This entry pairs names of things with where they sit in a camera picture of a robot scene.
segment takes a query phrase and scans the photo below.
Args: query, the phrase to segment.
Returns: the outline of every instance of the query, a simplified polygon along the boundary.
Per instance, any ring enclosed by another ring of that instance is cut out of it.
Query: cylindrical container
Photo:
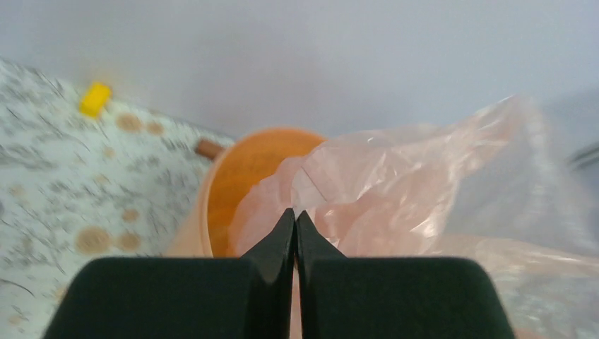
[[[227,228],[252,186],[274,174],[285,158],[307,155],[324,140],[308,131],[272,128],[253,133],[222,151],[204,177],[195,208],[165,256],[225,256]]]

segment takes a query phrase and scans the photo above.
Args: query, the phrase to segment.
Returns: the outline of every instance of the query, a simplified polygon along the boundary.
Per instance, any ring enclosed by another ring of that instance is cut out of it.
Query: table surface
[[[81,94],[0,60],[0,338],[39,338],[89,260],[162,253],[210,166],[194,144],[232,142],[118,100],[95,121]]]

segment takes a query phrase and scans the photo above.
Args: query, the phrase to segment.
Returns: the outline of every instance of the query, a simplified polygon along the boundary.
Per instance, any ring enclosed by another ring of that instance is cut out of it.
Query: yellow block
[[[97,119],[100,117],[100,111],[110,98],[110,88],[103,83],[92,83],[90,89],[85,94],[79,104],[79,111],[83,115]]]

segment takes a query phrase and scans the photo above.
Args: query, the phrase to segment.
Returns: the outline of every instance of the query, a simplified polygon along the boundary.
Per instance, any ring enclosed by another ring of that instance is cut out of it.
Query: gray wall
[[[333,135],[597,93],[598,18],[594,0],[4,0],[0,55],[235,136]]]

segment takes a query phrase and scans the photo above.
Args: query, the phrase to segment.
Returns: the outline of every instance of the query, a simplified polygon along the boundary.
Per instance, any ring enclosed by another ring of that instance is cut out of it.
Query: plastic bag
[[[462,256],[491,275],[519,338],[596,338],[599,244],[590,198],[550,129],[510,97],[447,127],[363,131],[284,161],[237,208],[241,255],[285,210],[307,210],[346,256]],[[297,280],[291,337],[299,338]]]

